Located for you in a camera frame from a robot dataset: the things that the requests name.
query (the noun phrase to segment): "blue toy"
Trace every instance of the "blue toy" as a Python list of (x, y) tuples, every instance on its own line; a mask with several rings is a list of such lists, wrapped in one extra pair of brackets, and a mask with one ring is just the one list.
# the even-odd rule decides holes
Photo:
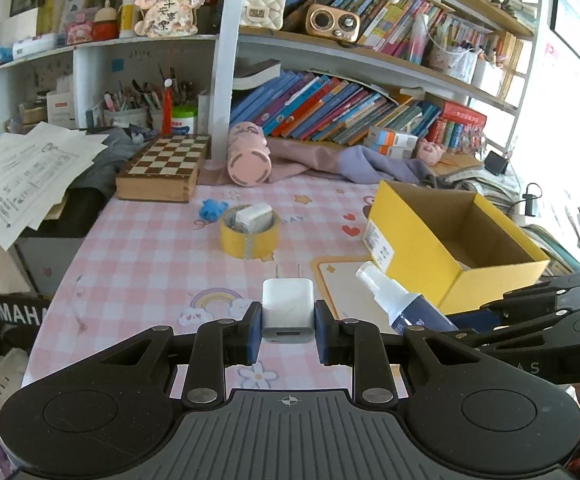
[(227, 202), (217, 202), (212, 198), (203, 200), (203, 206), (199, 209), (199, 217), (201, 217), (201, 220), (212, 224), (221, 218), (221, 215), (227, 208)]

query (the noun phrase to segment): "black cable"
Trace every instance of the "black cable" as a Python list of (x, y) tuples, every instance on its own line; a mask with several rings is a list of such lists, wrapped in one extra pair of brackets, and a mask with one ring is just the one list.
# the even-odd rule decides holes
[[(530, 190), (530, 186), (536, 186), (539, 188), (539, 193), (541, 193), (541, 195), (534, 197), (533, 200), (537, 200), (539, 198), (541, 198), (544, 195), (544, 190), (541, 189), (541, 186), (539, 186), (536, 182), (531, 182), (530, 184), (528, 184), (526, 186), (526, 193), (524, 196), (528, 195), (529, 190)], [(517, 200), (515, 203), (513, 203), (513, 205), (511, 205), (508, 208), (508, 211), (506, 211), (506, 216), (508, 216), (510, 214), (510, 212), (515, 208), (515, 205), (520, 204), (521, 202), (525, 202), (526, 200), (528, 200), (527, 198), (522, 198), (521, 200)]]

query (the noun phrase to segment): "pink tablecloth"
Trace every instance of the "pink tablecloth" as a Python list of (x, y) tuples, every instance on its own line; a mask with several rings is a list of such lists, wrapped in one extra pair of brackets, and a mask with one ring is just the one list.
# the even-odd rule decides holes
[[(240, 319), (261, 299), (263, 280), (311, 278), (310, 261), (325, 254), (363, 254), (365, 218), (377, 186), (297, 176), (256, 188), (199, 186), (192, 203), (112, 199), (65, 275), (32, 350), (25, 383), (73, 364), (151, 326), (176, 334), (205, 321)], [(203, 200), (230, 206), (266, 202), (282, 218), (272, 261), (238, 260), (221, 251), (218, 224), (198, 220)], [(320, 294), (315, 286), (315, 294)], [(184, 370), (173, 396), (180, 396)], [(347, 367), (323, 367), (314, 343), (263, 342), (252, 367), (227, 370), (232, 388), (350, 387)]]

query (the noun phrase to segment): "red tassel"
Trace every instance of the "red tassel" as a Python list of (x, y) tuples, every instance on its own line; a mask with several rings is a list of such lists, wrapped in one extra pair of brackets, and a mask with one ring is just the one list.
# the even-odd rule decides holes
[(172, 79), (166, 79), (166, 91), (163, 96), (163, 124), (161, 124), (161, 135), (172, 133)]

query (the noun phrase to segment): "crosshair marking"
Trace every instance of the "crosshair marking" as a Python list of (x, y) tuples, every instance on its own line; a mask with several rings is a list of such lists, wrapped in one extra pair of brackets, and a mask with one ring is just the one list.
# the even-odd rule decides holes
[(288, 395), (287, 397), (282, 398), (281, 402), (284, 403), (286, 406), (294, 406), (297, 402), (301, 402), (301, 401), (299, 399), (297, 399), (296, 397), (292, 397), (291, 395)]

